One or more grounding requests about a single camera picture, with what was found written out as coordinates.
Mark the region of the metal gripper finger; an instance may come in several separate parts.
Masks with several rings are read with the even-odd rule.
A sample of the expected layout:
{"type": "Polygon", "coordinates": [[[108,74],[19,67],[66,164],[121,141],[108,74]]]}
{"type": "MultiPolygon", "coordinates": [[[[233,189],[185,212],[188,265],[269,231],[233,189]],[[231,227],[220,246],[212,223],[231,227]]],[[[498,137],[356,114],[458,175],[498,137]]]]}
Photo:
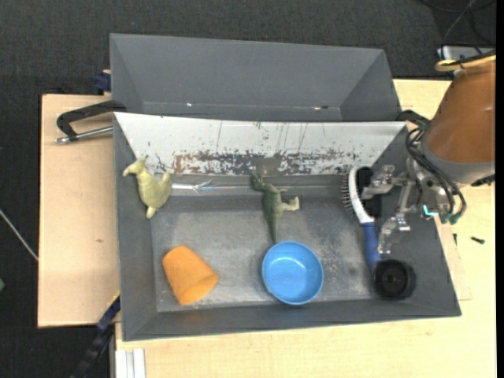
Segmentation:
{"type": "Polygon", "coordinates": [[[381,224],[378,235],[378,252],[382,255],[389,255],[394,245],[404,240],[410,233],[410,225],[404,213],[395,213],[386,217],[381,224]]]}
{"type": "Polygon", "coordinates": [[[393,165],[383,165],[372,173],[370,181],[361,189],[360,198],[369,200],[375,195],[387,194],[393,187],[402,186],[405,181],[404,172],[396,174],[393,165]]]}

